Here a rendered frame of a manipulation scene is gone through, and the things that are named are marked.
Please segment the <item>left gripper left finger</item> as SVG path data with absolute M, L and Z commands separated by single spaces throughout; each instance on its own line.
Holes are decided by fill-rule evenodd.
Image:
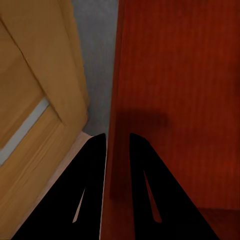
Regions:
M 106 134 L 92 136 L 11 240 L 100 240 L 106 162 Z

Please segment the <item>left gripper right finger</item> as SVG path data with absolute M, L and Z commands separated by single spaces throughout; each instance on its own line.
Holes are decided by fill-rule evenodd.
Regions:
M 149 141 L 129 135 L 135 240 L 220 240 Z M 153 217 L 148 180 L 162 223 Z

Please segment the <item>storage box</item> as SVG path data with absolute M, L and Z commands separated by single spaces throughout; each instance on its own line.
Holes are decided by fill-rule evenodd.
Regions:
M 119 0 L 100 240 L 135 240 L 131 133 L 240 240 L 240 0 Z

